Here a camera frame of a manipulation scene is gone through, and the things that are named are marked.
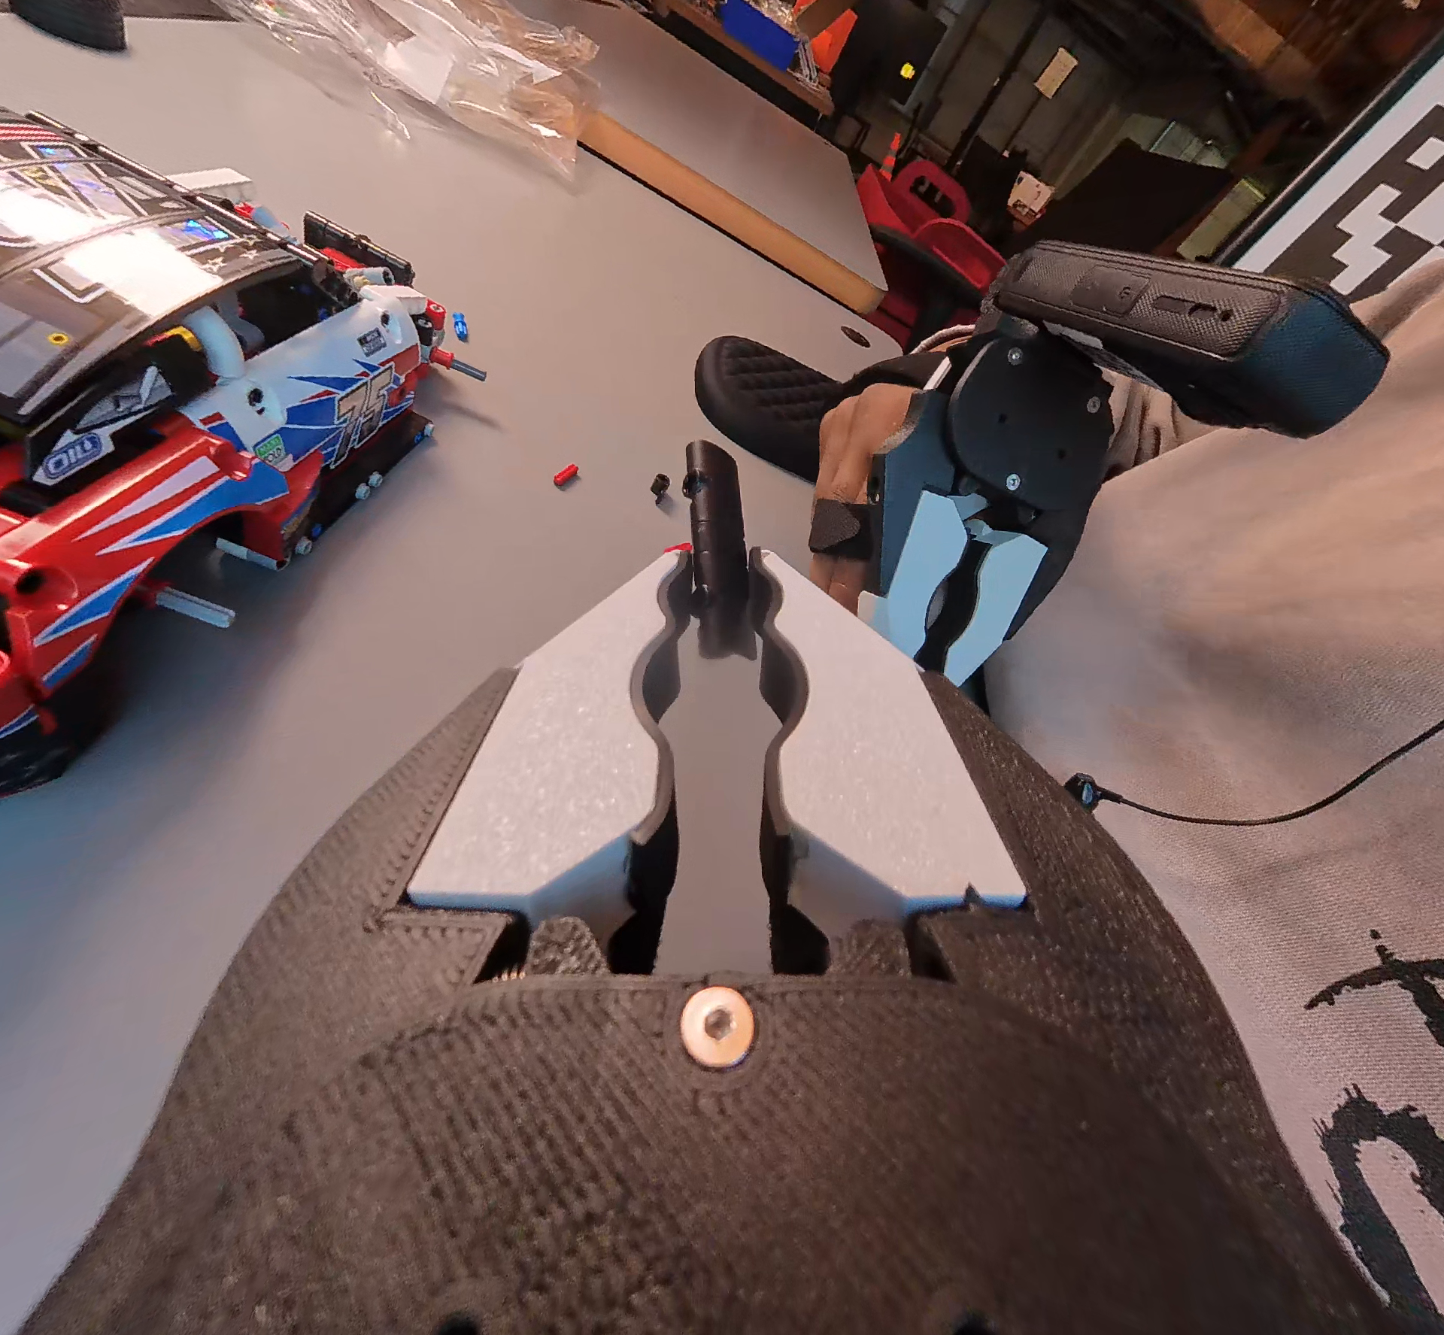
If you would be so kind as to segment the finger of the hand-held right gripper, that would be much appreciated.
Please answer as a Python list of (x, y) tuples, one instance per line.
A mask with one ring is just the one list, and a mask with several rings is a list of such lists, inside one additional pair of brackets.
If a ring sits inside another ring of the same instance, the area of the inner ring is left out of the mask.
[(942, 676), (953, 687), (963, 687), (1008, 639), (1045, 557), (1026, 533), (995, 531), (982, 517), (964, 519), (963, 529), (964, 548), (938, 615)]
[(985, 552), (968, 533), (985, 508), (980, 495), (923, 493), (886, 592), (863, 594), (858, 603), (863, 624), (938, 674), (974, 674), (985, 659), (970, 632), (984, 601)]

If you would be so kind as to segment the blue plastic bin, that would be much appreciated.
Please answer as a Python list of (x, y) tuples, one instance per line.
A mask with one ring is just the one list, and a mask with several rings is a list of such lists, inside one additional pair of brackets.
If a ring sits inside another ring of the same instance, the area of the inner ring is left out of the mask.
[(776, 22), (747, 0), (722, 0), (716, 20), (726, 37), (762, 63), (781, 73), (791, 71), (799, 56), (799, 39), (791, 25)]

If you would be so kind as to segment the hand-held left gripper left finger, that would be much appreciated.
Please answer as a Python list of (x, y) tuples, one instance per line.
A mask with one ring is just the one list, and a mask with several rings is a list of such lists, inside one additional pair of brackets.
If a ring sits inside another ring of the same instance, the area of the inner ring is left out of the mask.
[(570, 916), (600, 941), (640, 910), (636, 861), (675, 800), (661, 718), (692, 592), (690, 554), (665, 552), (520, 662), (406, 884), (411, 906), (531, 929)]

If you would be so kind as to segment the orange plastic object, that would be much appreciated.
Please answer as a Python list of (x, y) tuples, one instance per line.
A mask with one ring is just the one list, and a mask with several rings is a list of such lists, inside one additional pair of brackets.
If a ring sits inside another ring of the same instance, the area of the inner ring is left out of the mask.
[[(808, 8), (812, 2), (814, 0), (795, 0), (793, 14), (802, 14), (802, 10)], [(856, 27), (856, 12), (846, 10), (846, 12), (840, 12), (825, 29), (818, 31), (810, 39), (810, 56), (812, 56), (814, 65), (818, 67), (818, 75), (831, 79), (839, 54), (842, 46), (846, 44), (846, 39), (850, 37), (854, 27)]]

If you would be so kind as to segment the clear plastic bag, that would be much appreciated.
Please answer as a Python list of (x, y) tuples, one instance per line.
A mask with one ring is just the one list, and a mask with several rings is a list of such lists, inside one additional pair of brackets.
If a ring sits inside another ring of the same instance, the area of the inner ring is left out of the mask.
[(367, 96), (390, 132), (404, 107), (573, 182), (596, 102), (593, 41), (514, 0), (215, 0), (268, 31), (327, 84)]

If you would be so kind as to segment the grey table with wooden edge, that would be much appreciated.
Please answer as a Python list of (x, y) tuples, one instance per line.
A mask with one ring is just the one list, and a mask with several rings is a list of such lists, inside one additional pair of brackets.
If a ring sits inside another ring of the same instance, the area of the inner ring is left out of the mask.
[(856, 315), (886, 290), (846, 157), (619, 0), (509, 0), (579, 31), (579, 144)]

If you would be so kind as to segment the person's right hand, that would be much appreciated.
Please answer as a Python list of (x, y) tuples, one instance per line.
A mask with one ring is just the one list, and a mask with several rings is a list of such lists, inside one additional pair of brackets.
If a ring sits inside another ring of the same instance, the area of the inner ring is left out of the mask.
[(875, 454), (900, 433), (915, 388), (873, 384), (833, 407), (820, 424), (820, 470), (808, 531), (810, 582), (856, 615), (869, 571), (869, 554), (852, 544), (865, 517)]

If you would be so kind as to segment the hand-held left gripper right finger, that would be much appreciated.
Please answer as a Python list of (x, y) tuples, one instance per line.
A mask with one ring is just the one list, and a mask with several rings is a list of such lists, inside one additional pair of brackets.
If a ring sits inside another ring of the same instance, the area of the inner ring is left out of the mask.
[(1016, 912), (1020, 872), (915, 664), (776, 554), (749, 552), (768, 891), (839, 941), (863, 922), (982, 905)]

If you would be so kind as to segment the black lego cylinder piece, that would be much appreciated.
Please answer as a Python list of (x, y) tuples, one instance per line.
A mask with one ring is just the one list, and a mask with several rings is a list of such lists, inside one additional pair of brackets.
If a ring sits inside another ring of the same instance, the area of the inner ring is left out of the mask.
[(711, 441), (690, 443), (684, 462), (697, 653), (701, 659), (751, 660), (749, 557), (736, 462)]

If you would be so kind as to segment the black white marker board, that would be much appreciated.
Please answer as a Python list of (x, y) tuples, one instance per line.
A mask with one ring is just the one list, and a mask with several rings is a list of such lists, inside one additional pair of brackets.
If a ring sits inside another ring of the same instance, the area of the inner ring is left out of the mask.
[(1441, 258), (1441, 37), (1212, 256), (1346, 302)]

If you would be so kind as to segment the red chair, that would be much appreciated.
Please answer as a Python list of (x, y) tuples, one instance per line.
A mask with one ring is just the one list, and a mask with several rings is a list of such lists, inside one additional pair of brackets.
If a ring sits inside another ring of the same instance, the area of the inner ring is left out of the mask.
[(964, 189), (913, 161), (892, 178), (861, 170), (856, 197), (884, 283), (867, 323), (905, 351), (943, 329), (972, 327), (1003, 258), (964, 224)]

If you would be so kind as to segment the red white blue lego car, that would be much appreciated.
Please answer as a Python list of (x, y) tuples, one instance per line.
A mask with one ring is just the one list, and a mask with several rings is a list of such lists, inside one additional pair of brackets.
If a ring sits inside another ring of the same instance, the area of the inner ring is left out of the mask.
[(154, 172), (55, 119), (1, 121), (1, 794), (110, 721), (129, 607), (226, 628), (161, 565), (188, 540), (280, 571), (434, 435), (449, 315), (411, 264), (249, 180)]

